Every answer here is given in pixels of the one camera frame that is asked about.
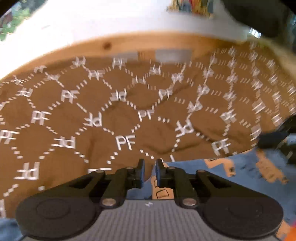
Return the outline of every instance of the orange object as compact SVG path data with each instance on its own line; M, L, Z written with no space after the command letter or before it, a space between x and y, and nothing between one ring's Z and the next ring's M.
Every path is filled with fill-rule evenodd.
M284 241L295 241L296 240L296 226L291 227L290 232Z

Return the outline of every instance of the black circular pad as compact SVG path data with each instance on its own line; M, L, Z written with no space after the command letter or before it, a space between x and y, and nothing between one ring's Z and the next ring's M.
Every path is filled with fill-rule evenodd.
M94 220L94 204L85 197L29 197L17 208L23 234L37 239L64 239L79 234Z
M213 229L238 239L274 234L284 215L280 204L269 197L212 197L203 214Z

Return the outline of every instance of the metal screw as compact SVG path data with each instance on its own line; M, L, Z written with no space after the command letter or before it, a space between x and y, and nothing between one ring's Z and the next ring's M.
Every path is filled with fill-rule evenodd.
M185 198L182 202L185 206L194 206L197 203L196 200L193 198Z
M108 206L108 207L112 207L116 204L116 200L113 199L113 198L105 198L103 201L102 201L102 204L104 206Z

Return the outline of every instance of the wooden surface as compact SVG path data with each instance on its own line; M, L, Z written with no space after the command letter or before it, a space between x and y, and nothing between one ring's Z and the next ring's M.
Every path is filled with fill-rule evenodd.
M154 50L157 49L192 49L194 57L199 57L226 44L229 42L178 32L137 32L113 35L90 39L55 50L24 64L9 75L17 75L32 70L36 66L48 65L76 56L102 57L138 51L140 57L145 59L153 55Z
M155 50L138 51L138 60L155 60Z

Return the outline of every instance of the brown fabric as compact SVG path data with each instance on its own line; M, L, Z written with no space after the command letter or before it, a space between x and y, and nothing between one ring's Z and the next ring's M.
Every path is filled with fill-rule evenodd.
M149 177L157 158L183 161L241 153L255 145L260 129L271 131L295 112L292 79L269 50L255 43L226 46L187 64L127 61L120 70L120 62L114 63L100 58L84 63L80 57L2 81L2 217L13 217L24 198L88 169L111 168L106 172L114 173L144 158ZM112 99L116 91L118 101ZM141 121L140 110L154 113L144 117L143 112ZM46 119L32 118L42 111ZM84 125L90 123L90 113L97 126L101 113L102 127ZM132 135L130 150L126 136ZM75 148L52 146L62 137L75 138ZM121 150L116 137L126 141Z

